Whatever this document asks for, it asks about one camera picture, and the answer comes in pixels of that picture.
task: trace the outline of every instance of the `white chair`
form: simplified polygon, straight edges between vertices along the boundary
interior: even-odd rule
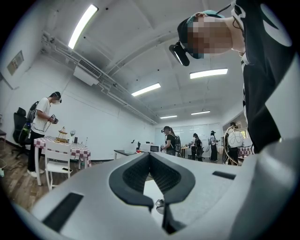
[[[46,148],[45,148],[45,171],[47,177],[47,183],[49,190],[52,190],[53,185],[53,178],[52,172],[54,173],[67,173],[68,178],[71,177],[70,172],[70,151],[71,145],[70,144],[61,144],[56,142],[51,142],[49,140],[46,141]],[[62,162],[54,162],[49,159],[55,159]]]

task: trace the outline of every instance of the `white t-shirt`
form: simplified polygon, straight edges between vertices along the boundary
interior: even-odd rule
[[[192,145],[191,145],[191,147],[194,147],[195,146],[195,141],[196,141],[196,138],[195,137],[193,137],[193,139],[192,139]]]
[[[210,140],[211,140],[211,145],[213,145],[213,146],[216,145],[216,138],[214,135],[210,136]]]
[[[35,133],[39,133],[41,135],[45,135],[45,129],[47,125],[47,119],[42,119],[38,117],[38,110],[41,112],[49,115],[50,112],[50,103],[47,97],[42,98],[38,105],[37,109],[35,112],[35,118],[32,122],[32,128],[31,130],[34,131]]]
[[[228,131],[228,145],[232,148],[238,148],[243,146],[244,143],[244,137],[243,134],[239,131],[233,131],[230,129]]]

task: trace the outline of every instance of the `controller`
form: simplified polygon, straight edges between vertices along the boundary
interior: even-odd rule
[[[52,122],[53,124],[58,123],[58,119],[56,118],[56,116],[54,114],[51,117],[54,119]]]

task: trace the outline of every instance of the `red checkered tablecloth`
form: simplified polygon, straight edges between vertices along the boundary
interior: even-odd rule
[[[37,138],[34,140],[34,146],[41,148],[41,149],[45,149],[46,140],[54,142],[56,140],[56,137],[46,136],[46,137]],[[86,146],[84,146],[80,143],[72,143],[71,144],[71,155],[84,158],[87,161],[87,166],[92,167],[92,163],[90,160],[90,150]]]
[[[239,148],[239,156],[242,156],[242,155],[250,155],[252,154],[251,152],[251,147],[241,147]]]

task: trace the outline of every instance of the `black office chair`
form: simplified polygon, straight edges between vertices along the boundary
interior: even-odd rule
[[[21,135],[22,129],[26,124],[26,111],[19,107],[18,111],[14,113],[14,123],[15,123],[15,130],[13,133],[14,141],[20,144],[20,148],[12,149],[11,154],[14,152],[18,152],[16,159],[19,159],[21,154],[28,155],[25,145],[30,145],[30,140],[26,139],[26,137]]]

